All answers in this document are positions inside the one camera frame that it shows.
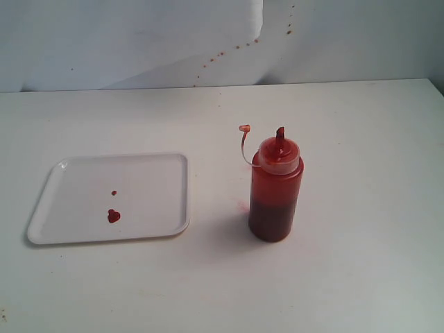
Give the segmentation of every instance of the white table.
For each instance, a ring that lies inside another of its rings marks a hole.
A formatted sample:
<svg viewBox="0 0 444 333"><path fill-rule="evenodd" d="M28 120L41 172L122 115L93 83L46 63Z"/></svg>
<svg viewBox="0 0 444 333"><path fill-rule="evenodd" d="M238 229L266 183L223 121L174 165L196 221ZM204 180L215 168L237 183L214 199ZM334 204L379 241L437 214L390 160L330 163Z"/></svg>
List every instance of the white table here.
<svg viewBox="0 0 444 333"><path fill-rule="evenodd" d="M246 146L305 161L291 235L246 227ZM191 223L161 241L33 247L64 157L180 151ZM428 80L0 94L0 332L442 332L444 98Z"/></svg>

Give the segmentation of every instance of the red droplet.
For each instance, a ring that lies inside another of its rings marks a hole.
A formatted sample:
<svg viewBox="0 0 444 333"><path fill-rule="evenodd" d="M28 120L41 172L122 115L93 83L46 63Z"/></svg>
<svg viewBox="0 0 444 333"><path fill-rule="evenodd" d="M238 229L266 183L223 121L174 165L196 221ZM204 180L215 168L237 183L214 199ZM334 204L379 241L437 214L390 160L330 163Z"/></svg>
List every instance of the red droplet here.
<svg viewBox="0 0 444 333"><path fill-rule="evenodd" d="M108 222L116 223L120 220L120 213L115 210L108 210Z"/></svg>

